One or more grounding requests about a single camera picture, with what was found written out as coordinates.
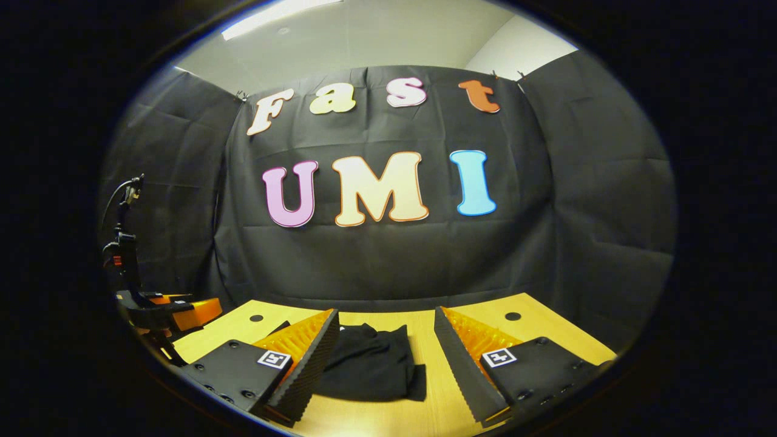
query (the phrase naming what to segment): black cable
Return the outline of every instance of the black cable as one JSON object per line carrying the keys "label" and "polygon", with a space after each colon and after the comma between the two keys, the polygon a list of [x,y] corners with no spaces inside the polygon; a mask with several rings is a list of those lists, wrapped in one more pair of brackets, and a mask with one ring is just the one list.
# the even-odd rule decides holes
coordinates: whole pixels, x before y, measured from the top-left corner
{"label": "black cable", "polygon": [[132,184],[132,180],[128,180],[127,182],[124,182],[123,184],[119,185],[119,187],[113,192],[113,194],[110,195],[110,199],[108,199],[108,205],[105,205],[105,211],[103,212],[103,219],[99,222],[99,230],[100,232],[103,231],[103,226],[105,226],[105,217],[108,215],[108,210],[110,209],[110,204],[113,203],[113,198],[116,197],[116,194],[121,190],[122,188],[126,187],[127,185]]}

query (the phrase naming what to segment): ceiling light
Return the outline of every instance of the ceiling light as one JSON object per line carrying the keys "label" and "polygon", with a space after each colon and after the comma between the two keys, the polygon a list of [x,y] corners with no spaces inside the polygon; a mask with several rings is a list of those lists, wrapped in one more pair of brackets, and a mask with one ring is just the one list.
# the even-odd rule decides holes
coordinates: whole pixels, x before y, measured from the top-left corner
{"label": "ceiling light", "polygon": [[221,35],[224,36],[225,40],[229,41],[234,37],[243,35],[244,33],[276,19],[294,15],[297,12],[315,8],[316,6],[339,3],[342,1],[343,0],[281,0],[275,2],[269,8],[263,9],[261,12],[237,22],[224,32],[221,32]]}

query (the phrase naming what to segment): wooden table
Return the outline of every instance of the wooden table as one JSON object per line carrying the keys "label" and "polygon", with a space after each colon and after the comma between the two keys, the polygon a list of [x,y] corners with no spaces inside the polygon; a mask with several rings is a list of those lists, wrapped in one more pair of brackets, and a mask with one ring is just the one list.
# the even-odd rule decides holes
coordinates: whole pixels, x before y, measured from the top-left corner
{"label": "wooden table", "polygon": [[[595,365],[615,358],[613,351],[525,293],[452,309],[521,341],[548,337]],[[505,313],[509,312],[519,313],[521,318],[515,321],[505,319]],[[175,346],[184,360],[194,362],[227,340],[254,343],[266,337],[285,320],[295,323],[317,313],[319,311],[315,309],[279,306],[254,300],[219,317],[204,330],[179,339]],[[263,319],[252,322],[249,318],[254,315],[261,315]],[[433,310],[407,313],[343,312],[340,313],[340,323],[367,323],[376,330],[395,330],[406,324],[416,364],[427,365],[427,398],[424,402],[396,400],[373,403],[314,394],[302,419],[293,428],[287,428],[289,431],[303,436],[322,437],[469,437],[499,426],[484,429],[472,418],[434,334]]]}

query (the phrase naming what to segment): yellow letter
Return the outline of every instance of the yellow letter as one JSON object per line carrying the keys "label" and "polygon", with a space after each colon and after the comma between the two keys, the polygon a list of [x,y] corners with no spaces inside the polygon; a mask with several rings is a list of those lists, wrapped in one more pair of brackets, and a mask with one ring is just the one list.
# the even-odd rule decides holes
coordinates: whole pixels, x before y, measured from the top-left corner
{"label": "yellow letter", "polygon": [[314,114],[347,112],[356,106],[354,86],[350,83],[333,83],[322,87],[315,94],[319,98],[310,103],[310,112]]}
{"label": "yellow letter", "polygon": [[395,222],[425,219],[429,208],[423,206],[418,188],[418,152],[397,152],[391,155],[380,180],[360,156],[347,156],[332,163],[340,174],[342,211],[335,217],[338,226],[358,226],[365,216],[359,212],[357,197],[376,222],[383,218],[389,196],[394,196],[394,208],[388,216]]}
{"label": "yellow letter", "polygon": [[246,134],[254,135],[266,131],[272,124],[268,117],[277,117],[280,114],[281,107],[284,105],[284,100],[289,100],[293,95],[294,90],[289,88],[272,96],[259,99],[256,102],[256,117],[254,117],[253,124],[248,128]]}

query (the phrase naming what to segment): blue letter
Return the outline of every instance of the blue letter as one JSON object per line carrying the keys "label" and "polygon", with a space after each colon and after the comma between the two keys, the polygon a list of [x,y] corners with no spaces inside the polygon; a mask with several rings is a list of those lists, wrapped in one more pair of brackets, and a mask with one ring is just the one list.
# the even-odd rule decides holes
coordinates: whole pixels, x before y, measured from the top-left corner
{"label": "blue letter", "polygon": [[486,159],[488,156],[479,150],[457,150],[451,154],[451,161],[458,166],[462,177],[462,203],[457,207],[461,215],[485,215],[497,209],[488,195],[483,170]]}

